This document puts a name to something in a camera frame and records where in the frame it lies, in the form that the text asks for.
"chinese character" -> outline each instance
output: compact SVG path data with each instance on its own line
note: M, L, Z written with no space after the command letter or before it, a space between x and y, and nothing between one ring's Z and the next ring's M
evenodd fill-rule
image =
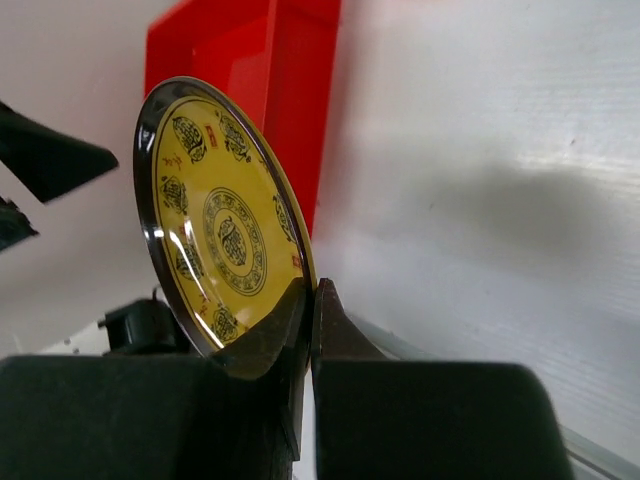
M173 157L170 157L170 158L163 157L162 161L164 162L165 166L167 166L167 167L176 166L176 167L178 167L178 171L181 170L180 166L182 165L182 159L178 155L176 155L175 153L173 154Z
M207 129L207 133L209 134L209 141L211 142L211 147L218 148L218 141L216 140L216 136L213 133L213 128L211 128L211 125L205 125L204 128Z

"red plastic container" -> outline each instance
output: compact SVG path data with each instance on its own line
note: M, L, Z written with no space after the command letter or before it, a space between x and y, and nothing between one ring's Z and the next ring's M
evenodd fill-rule
M313 227L340 0L186 0L147 35L145 94L190 75L261 129Z

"black object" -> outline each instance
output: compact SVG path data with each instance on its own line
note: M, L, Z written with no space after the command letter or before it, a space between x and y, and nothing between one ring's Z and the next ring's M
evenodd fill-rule
M186 353L189 342L176 326L169 307L141 299L118 308L98 322L106 328L113 354Z
M528 370L385 360L304 292L209 358L5 360L0 478L290 479L309 352L319 480L572 478Z
M38 235L29 219L12 201L0 197L0 252L29 237Z
M109 150L47 128L2 102L0 160L43 203L118 166Z

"plate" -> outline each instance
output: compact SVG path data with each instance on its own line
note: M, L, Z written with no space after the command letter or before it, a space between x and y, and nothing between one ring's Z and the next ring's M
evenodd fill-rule
M158 85L140 112L133 167L153 265L202 355L255 326L293 279L315 289L293 190L261 133L222 92L188 77Z

